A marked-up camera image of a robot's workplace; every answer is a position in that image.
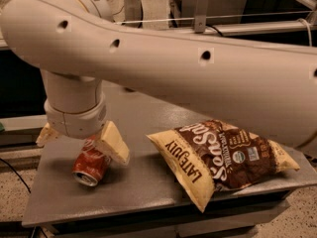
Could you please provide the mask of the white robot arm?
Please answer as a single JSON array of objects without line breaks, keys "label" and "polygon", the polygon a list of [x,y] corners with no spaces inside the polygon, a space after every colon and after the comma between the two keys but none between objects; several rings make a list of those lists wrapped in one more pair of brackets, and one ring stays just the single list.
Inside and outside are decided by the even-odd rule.
[{"label": "white robot arm", "polygon": [[317,153],[317,52],[114,24],[106,0],[11,0],[9,49],[41,70],[111,81]]}]

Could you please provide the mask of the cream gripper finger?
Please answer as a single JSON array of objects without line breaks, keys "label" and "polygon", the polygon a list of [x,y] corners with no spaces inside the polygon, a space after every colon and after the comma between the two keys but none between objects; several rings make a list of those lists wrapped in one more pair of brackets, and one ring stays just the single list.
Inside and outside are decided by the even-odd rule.
[{"label": "cream gripper finger", "polygon": [[119,165],[130,161],[130,150],[113,121],[107,121],[95,137],[95,148]]},{"label": "cream gripper finger", "polygon": [[39,147],[43,147],[46,143],[56,140],[59,137],[59,132],[47,123],[40,132],[36,140]]}]

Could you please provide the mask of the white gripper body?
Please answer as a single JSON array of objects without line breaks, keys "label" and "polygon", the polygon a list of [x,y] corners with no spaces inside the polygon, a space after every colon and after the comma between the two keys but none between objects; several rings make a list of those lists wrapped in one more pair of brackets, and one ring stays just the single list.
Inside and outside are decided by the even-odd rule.
[{"label": "white gripper body", "polygon": [[45,102],[48,123],[60,134],[75,138],[85,139],[102,130],[106,123],[105,95],[101,94],[100,102],[92,109],[78,114],[65,113],[52,108],[48,101]]}]

